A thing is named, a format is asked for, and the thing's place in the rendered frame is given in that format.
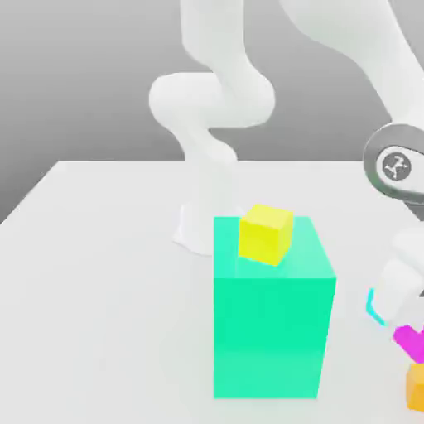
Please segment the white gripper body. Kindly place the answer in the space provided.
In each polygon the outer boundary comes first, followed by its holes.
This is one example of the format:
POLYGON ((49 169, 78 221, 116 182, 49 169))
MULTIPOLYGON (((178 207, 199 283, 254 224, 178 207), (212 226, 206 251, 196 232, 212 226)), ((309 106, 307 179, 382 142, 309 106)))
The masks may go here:
POLYGON ((382 326, 394 323, 402 308, 424 290, 424 276, 404 261, 392 258, 373 288, 373 312, 382 326))

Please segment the small magenta cube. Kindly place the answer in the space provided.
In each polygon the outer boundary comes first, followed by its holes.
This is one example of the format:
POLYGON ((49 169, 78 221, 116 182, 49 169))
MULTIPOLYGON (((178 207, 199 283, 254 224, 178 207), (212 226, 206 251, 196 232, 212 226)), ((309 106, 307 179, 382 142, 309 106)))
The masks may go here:
POLYGON ((400 326, 393 339, 415 363, 424 364, 424 328, 416 331, 410 325, 400 326))

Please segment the small orange cube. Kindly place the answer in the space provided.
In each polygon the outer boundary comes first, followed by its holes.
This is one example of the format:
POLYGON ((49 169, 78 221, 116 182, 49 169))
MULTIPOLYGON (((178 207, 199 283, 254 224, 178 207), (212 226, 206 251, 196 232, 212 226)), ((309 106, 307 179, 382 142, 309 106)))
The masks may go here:
POLYGON ((412 364, 407 371, 407 407, 424 412, 424 364, 412 364))

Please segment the small yellow cube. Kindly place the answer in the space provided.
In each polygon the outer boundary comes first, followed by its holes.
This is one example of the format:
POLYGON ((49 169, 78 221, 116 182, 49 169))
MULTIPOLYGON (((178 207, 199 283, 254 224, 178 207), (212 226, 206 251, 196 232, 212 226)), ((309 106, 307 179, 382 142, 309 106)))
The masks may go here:
POLYGON ((292 243, 294 213, 255 205, 240 221, 238 255, 277 266, 292 243))

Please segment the large green box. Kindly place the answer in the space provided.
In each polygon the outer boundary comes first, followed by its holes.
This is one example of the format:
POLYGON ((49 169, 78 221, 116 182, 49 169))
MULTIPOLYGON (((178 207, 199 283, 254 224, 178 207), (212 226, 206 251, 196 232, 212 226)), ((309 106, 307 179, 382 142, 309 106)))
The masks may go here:
POLYGON ((214 221, 214 398, 314 399, 336 275, 308 217, 274 267, 238 255, 239 218, 214 221))

